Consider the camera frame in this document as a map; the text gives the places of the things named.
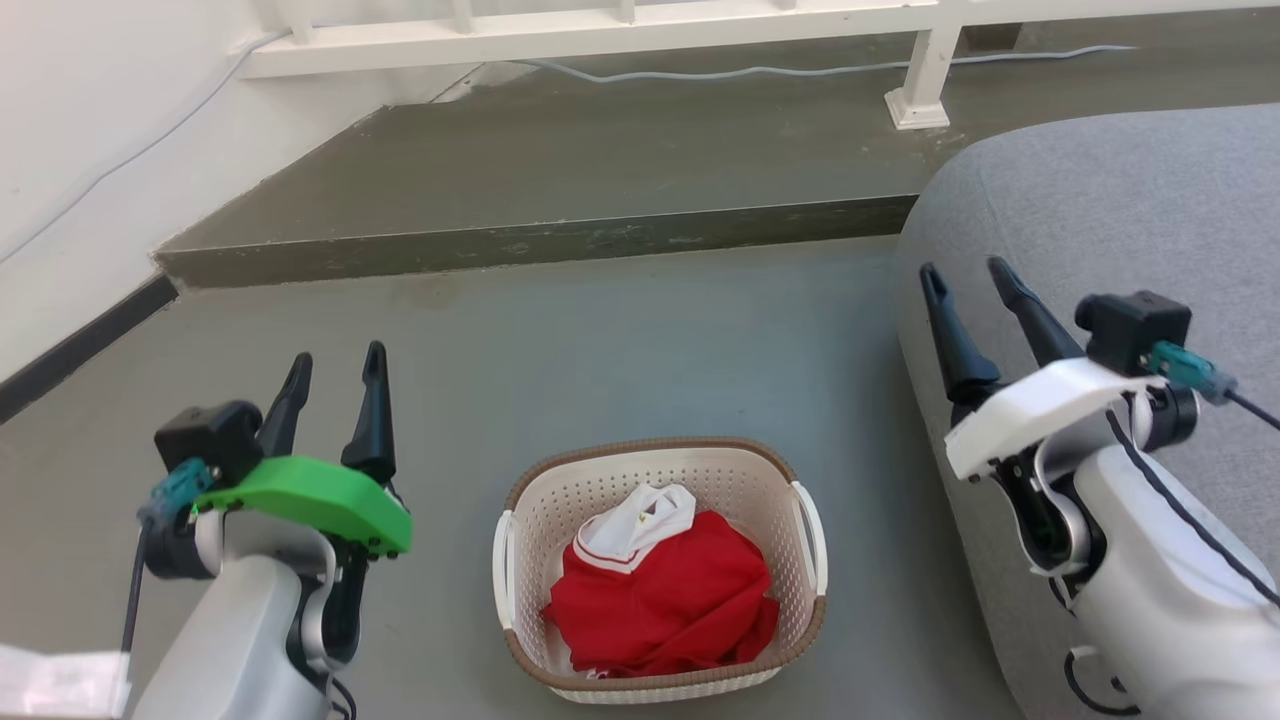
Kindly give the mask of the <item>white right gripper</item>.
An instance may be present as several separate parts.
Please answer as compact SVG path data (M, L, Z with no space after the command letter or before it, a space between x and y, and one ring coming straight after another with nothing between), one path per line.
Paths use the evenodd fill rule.
M945 437L946 457L956 477L979 475L991 461L1014 456L1102 413L1125 393L1166 386L1161 375L1126 377L1084 357L1080 345L1005 259L989 258L988 272L1043 368L988 398L998 389L998 368L970 337L942 274L932 263L920 266L945 395L954 406L979 406Z

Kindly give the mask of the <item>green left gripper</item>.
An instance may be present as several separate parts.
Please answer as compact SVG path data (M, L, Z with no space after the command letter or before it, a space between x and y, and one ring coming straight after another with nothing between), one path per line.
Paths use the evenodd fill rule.
M252 510L389 556L411 550L413 519L381 486L397 471L387 347L372 341L362 368L364 398L342 465L292 455L308 401L314 357L298 354L259 430L262 460L239 484L195 500L197 509Z

